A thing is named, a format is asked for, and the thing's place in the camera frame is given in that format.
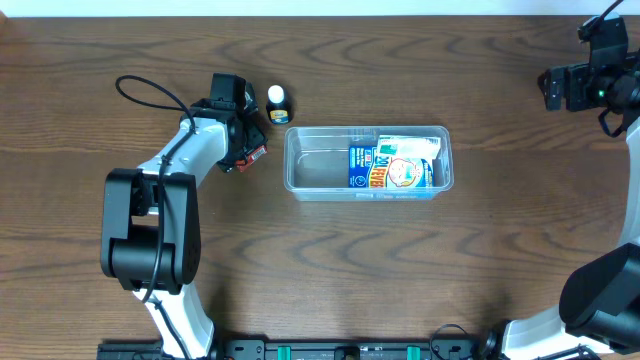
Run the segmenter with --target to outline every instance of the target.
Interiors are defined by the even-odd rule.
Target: wooden table
[[[187,103],[213,72],[293,93],[291,126],[444,125],[455,185],[429,203],[300,203],[282,180],[288,126],[245,173],[199,189],[196,276],[218,326],[271,338],[482,331],[558,302],[613,248],[624,140],[598,111],[548,113],[546,68],[588,59],[582,17],[10,19],[0,34],[0,352],[90,359],[154,339],[149,314],[99,265],[104,179],[177,131],[177,112],[121,98],[136,74]],[[628,19],[631,39],[640,21]],[[131,93],[166,101],[131,84]]]

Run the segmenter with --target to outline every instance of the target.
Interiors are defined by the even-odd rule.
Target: transparent bin
[[[375,146],[380,135],[439,137],[435,186],[349,188],[349,146]],[[442,126],[292,127],[284,140],[284,186],[300,201],[430,200],[453,186],[449,132]]]

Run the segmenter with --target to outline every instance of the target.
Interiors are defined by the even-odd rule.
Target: black cable
[[[182,338],[180,337],[180,335],[178,335],[178,333],[176,332],[176,329],[173,328],[173,323],[171,323],[171,320],[169,320],[169,315],[167,314],[167,310],[164,309],[164,306],[162,306],[162,302],[152,301],[151,303],[155,306],[156,310],[160,311],[160,315],[162,315],[162,320],[164,320],[164,323],[167,326],[167,329],[169,330],[169,333],[171,334],[171,336],[173,336],[173,338],[178,343],[178,346],[180,347],[180,350],[182,351],[182,355],[184,355],[185,360],[191,360],[191,358],[189,358],[189,355],[187,355],[187,347],[182,341]]]
[[[431,354],[435,355],[438,359],[440,360],[444,360],[442,358],[442,356],[440,356],[440,354],[438,353],[440,351],[440,349],[434,349],[433,348],[433,339],[435,339],[436,335],[438,335],[438,333],[446,328],[456,328],[456,329],[460,329],[462,330],[462,332],[468,337],[471,338],[471,336],[469,336],[469,334],[464,331],[464,329],[457,324],[444,324],[442,326],[440,326],[440,328],[438,330],[436,330],[436,332],[433,333],[433,335],[431,336],[431,339],[429,339],[429,351],[431,351]]]
[[[611,4],[611,6],[607,8],[607,10],[605,10],[602,13],[602,15],[600,15],[597,19],[595,19],[593,23],[589,26],[589,33],[593,33],[593,31],[596,30],[598,26],[600,26],[600,24],[602,24],[602,22],[604,21],[604,18],[606,18],[607,15],[609,15],[609,13],[612,12],[613,9],[615,9],[623,1],[624,0],[616,0],[613,4]]]
[[[135,99],[129,96],[128,94],[126,94],[120,88],[120,83],[123,80],[135,80],[135,81],[139,81],[144,84],[150,85],[160,90],[162,93],[164,93],[168,97],[170,97],[173,101],[175,101],[179,105],[179,107],[151,104],[148,102]],[[149,297],[151,296],[153,289],[156,287],[156,284],[158,282],[158,273],[160,271],[160,263],[162,262],[162,245],[164,244],[164,195],[165,195],[164,173],[166,172],[167,166],[171,165],[171,158],[173,157],[175,152],[178,151],[180,146],[182,146],[182,144],[184,144],[185,141],[187,141],[193,134],[195,134],[196,121],[193,118],[193,115],[191,114],[191,112],[189,111],[189,108],[187,108],[187,106],[182,101],[180,101],[178,97],[176,97],[171,92],[169,92],[169,90],[163,88],[162,86],[154,83],[151,80],[147,80],[145,78],[141,78],[135,75],[123,75],[116,80],[116,90],[124,98],[130,101],[133,101],[136,104],[140,104],[140,105],[144,105],[144,106],[148,106],[156,109],[183,111],[189,117],[189,122],[191,124],[191,126],[189,127],[189,132],[185,136],[183,136],[180,140],[178,140],[178,142],[176,142],[175,145],[173,145],[171,149],[167,151],[166,154],[162,155],[160,169],[158,170],[158,243],[156,248],[156,259],[153,263],[153,273],[151,274],[151,281],[149,282],[149,287],[147,288],[147,292],[144,294],[144,297],[142,298],[142,302],[145,303],[149,300]]]

